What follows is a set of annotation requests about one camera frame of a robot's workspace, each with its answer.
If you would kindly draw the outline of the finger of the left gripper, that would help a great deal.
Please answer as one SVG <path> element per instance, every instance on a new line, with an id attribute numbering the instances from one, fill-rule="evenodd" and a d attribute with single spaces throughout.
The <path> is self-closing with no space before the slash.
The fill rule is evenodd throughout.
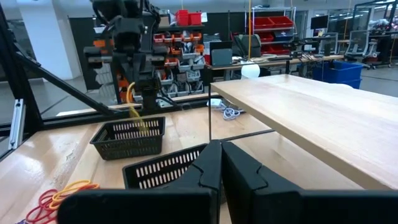
<path id="1" fill-rule="evenodd" d="M 129 82 L 135 82 L 134 79 L 134 66 L 132 62 L 121 62 L 120 63 L 120 67 L 121 67 L 121 74 L 123 75 L 123 77 Z"/>
<path id="2" fill-rule="evenodd" d="M 136 88 L 154 88 L 156 83 L 154 73 L 154 66 L 150 62 L 147 62 L 144 69 L 136 76 Z"/>

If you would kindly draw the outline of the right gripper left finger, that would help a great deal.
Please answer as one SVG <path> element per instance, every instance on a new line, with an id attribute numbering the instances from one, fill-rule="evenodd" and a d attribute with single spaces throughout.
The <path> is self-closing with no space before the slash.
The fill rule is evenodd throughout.
<path id="1" fill-rule="evenodd" d="M 82 190 L 67 197 L 58 223 L 218 223 L 218 140 L 123 168 L 124 189 Z"/>

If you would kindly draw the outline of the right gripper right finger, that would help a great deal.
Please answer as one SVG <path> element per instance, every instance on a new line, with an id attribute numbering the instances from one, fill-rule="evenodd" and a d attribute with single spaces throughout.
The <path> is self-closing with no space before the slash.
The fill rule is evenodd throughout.
<path id="1" fill-rule="evenodd" d="M 222 178 L 233 223 L 397 224 L 395 190 L 305 190 L 231 142 Z"/>

